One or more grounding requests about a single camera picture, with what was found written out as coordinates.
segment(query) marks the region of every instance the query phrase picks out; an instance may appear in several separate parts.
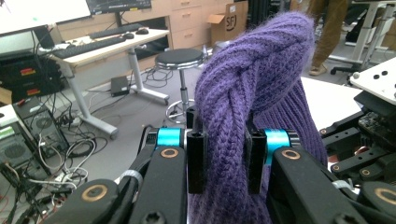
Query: white surface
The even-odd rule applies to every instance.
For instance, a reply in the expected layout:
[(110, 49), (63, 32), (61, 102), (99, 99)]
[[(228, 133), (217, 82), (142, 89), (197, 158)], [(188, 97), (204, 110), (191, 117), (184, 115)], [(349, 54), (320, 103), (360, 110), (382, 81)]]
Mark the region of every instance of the white surface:
[[(369, 68), (363, 72), (355, 73), (350, 82), (362, 88), (375, 96), (396, 105), (396, 58), (387, 60), (377, 66)], [(387, 71), (387, 75), (382, 75), (383, 71)]]
[(0, 7), (0, 34), (90, 15), (85, 0), (6, 0)]
[[(155, 29), (148, 29), (148, 34), (147, 35), (136, 35), (134, 32), (134, 39), (127, 39), (124, 42), (121, 42), (119, 44), (115, 44), (112, 46), (108, 46), (105, 48), (101, 49), (96, 49), (90, 52), (86, 52), (83, 54), (79, 54), (70, 58), (66, 59), (58, 59), (56, 57), (53, 57), (54, 60), (58, 61), (65, 61), (70, 64), (72, 67), (84, 65), (87, 63), (92, 63), (95, 61), (103, 60), (108, 58), (111, 55), (123, 52), (127, 49), (134, 48), (136, 46), (146, 44), (152, 40), (159, 39), (161, 37), (164, 37), (169, 34), (168, 30), (155, 30)], [(89, 43), (94, 40), (90, 40), (88, 36), (83, 36), (82, 38), (76, 39), (76, 40), (69, 40), (68, 42), (84, 42), (84, 43)]]
[(302, 77), (306, 100), (317, 129), (331, 126), (361, 110), (353, 99), (361, 91)]
[(14, 111), (14, 107), (12, 105), (5, 105), (0, 107), (0, 127), (5, 127), (10, 123), (18, 121), (17, 114)]

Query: mouse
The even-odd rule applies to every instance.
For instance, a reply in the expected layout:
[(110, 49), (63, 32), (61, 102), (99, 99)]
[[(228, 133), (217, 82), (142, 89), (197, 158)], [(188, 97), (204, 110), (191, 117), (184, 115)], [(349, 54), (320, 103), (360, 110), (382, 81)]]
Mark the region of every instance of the mouse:
[(132, 33), (125, 33), (122, 37), (124, 37), (125, 39), (133, 39), (133, 38), (134, 38), (134, 34), (132, 34)]
[(149, 30), (146, 28), (140, 29), (138, 31), (136, 31), (137, 35), (148, 35), (149, 34)]

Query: white desk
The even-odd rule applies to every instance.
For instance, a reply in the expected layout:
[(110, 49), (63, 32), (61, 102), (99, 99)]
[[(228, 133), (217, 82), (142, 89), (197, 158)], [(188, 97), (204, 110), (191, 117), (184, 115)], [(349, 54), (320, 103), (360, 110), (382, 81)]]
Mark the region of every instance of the white desk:
[(136, 53), (134, 51), (134, 48), (136, 46), (148, 43), (149, 41), (159, 39), (161, 37), (164, 37), (169, 34), (169, 31), (167, 30), (153, 30), (149, 29), (148, 30), (148, 35), (135, 35), (134, 39), (127, 39), (126, 41), (105, 47), (102, 49), (97, 49), (93, 50), (87, 53), (79, 54), (77, 56), (73, 56), (70, 58), (66, 59), (59, 59), (56, 58), (55, 56), (50, 56), (52, 60), (55, 60), (60, 66), (61, 66), (61, 71), (64, 74), (64, 76), (67, 79), (67, 82), (70, 85), (71, 90), (73, 91), (73, 94), (76, 97), (76, 101), (78, 103), (79, 109), (81, 110), (82, 113), (82, 119), (91, 124), (92, 126), (98, 128), (99, 130), (109, 134), (111, 139), (115, 139), (118, 133), (118, 129), (108, 123), (105, 123), (104, 121), (97, 119), (96, 117), (92, 116), (87, 105), (85, 104), (85, 101), (83, 99), (83, 96), (81, 94), (81, 90), (75, 81), (75, 68), (78, 66), (82, 66), (87, 63), (93, 63), (99, 60), (103, 60), (111, 55), (118, 54), (120, 52), (123, 52), (125, 50), (129, 51), (129, 59), (131, 63), (132, 70), (134, 72), (134, 81), (135, 85), (131, 87), (131, 90), (135, 91), (136, 93), (144, 93), (148, 94), (157, 98), (160, 98), (164, 100), (165, 104), (168, 104), (168, 99), (169, 96), (156, 92), (156, 91), (151, 91), (148, 89), (145, 89), (143, 87), (142, 79), (140, 77), (140, 70), (136, 58)]
[(363, 26), (361, 27), (361, 32), (359, 33), (358, 41), (356, 42), (355, 48), (353, 49), (352, 57), (348, 59), (345, 57), (330, 55), (329, 58), (346, 63), (362, 63), (361, 54), (363, 53), (363, 50), (367, 43), (367, 39), (370, 35), (370, 31), (372, 30), (372, 24), (375, 19), (375, 13), (377, 12), (378, 7), (385, 4), (396, 4), (396, 1), (395, 0), (359, 1), (359, 2), (353, 2), (353, 4), (369, 4), (370, 6), (369, 9), (367, 10), (367, 14), (366, 14), (366, 18), (364, 19)]
[(306, 100), (318, 131), (345, 119), (361, 108), (353, 99), (361, 90), (302, 77)]

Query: purple knit fabric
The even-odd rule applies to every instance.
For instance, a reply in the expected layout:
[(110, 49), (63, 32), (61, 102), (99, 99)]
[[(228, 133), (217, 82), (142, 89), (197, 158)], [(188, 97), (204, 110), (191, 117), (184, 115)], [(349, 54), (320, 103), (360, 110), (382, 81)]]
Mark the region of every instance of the purple knit fabric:
[(189, 196), (190, 223), (271, 223), (262, 193), (249, 195), (244, 130), (249, 111), (259, 128), (295, 130), (303, 147), (323, 164), (327, 156), (311, 118), (300, 79), (314, 47), (313, 22), (287, 12), (248, 31), (205, 66), (195, 103), (208, 135), (207, 183)]

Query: bolt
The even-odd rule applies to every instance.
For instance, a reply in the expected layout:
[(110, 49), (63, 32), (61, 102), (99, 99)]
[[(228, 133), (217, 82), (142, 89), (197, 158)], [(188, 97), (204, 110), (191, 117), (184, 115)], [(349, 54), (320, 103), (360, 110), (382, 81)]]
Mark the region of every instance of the bolt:
[(160, 212), (149, 212), (147, 213), (142, 221), (141, 224), (165, 224), (165, 218), (163, 214)]
[(358, 224), (358, 220), (354, 218), (353, 216), (346, 215), (346, 214), (340, 214), (335, 218), (335, 223), (337, 224)]

